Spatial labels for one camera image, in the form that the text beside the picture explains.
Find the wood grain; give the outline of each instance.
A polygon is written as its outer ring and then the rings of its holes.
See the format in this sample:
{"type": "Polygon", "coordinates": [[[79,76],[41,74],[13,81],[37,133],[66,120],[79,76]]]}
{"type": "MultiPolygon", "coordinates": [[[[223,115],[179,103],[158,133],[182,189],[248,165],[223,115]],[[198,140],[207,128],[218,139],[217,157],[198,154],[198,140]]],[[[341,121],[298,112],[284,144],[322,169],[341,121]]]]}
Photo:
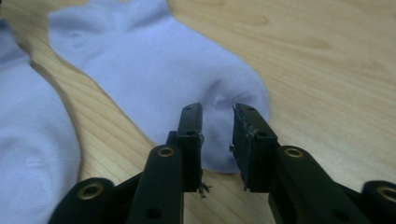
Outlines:
{"type": "MultiPolygon", "coordinates": [[[[154,146],[88,77],[56,56],[47,14],[84,1],[3,1],[19,44],[62,96],[83,163],[80,179],[116,184],[154,146]]],[[[337,182],[396,183],[396,2],[169,0],[172,14],[250,64],[268,87],[282,145],[308,150],[337,182]]],[[[186,194],[185,223],[274,223],[266,194],[238,175],[205,172],[205,200],[186,194]]]]}

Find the fabric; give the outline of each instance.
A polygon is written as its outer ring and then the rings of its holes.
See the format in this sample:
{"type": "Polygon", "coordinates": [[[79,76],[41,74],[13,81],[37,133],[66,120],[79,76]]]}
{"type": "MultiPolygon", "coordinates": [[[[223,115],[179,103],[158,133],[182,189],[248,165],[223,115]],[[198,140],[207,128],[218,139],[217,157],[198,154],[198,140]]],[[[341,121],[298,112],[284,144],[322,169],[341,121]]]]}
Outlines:
{"type": "Polygon", "coordinates": [[[63,8],[49,14],[49,42],[159,145],[177,129],[182,107],[200,102],[204,169],[239,172],[229,151],[235,103],[268,119],[268,94],[257,74],[176,21],[165,0],[91,0],[63,8]]]}
{"type": "Polygon", "coordinates": [[[0,20],[0,223],[47,223],[76,184],[79,161],[60,97],[0,20]]]}

